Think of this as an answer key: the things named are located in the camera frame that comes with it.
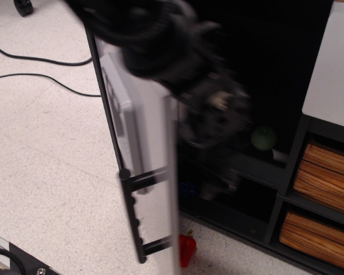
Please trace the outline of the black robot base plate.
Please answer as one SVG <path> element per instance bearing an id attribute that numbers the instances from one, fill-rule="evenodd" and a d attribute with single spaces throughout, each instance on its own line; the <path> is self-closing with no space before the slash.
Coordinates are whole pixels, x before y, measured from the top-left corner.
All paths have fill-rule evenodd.
<path id="1" fill-rule="evenodd" d="M 13 253 L 23 264 L 26 274 L 45 274 L 45 275 L 59 275 L 60 273 L 41 262 L 37 258 L 28 254 L 26 251 L 20 249 L 18 246 L 9 243 L 9 252 Z"/>

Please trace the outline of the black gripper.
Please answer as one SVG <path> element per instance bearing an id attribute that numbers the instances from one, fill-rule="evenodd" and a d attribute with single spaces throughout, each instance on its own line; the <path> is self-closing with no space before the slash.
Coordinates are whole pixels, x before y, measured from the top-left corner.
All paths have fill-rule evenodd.
<path id="1" fill-rule="evenodd" d="M 199 179 L 199 197 L 212 201 L 220 195 L 235 195 L 241 185 L 239 172 L 232 167 L 235 152 L 226 145 L 194 148 L 187 157 Z"/>

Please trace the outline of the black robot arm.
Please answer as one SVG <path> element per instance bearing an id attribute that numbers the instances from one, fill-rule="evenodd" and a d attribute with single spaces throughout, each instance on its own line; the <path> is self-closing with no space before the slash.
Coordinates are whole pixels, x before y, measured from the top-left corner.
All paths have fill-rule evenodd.
<path id="1" fill-rule="evenodd" d="M 166 88 L 189 113 L 184 139 L 210 148 L 246 129 L 249 96 L 207 41 L 220 25 L 198 22 L 183 1 L 69 1 L 85 26 L 120 49 L 129 75 Z"/>

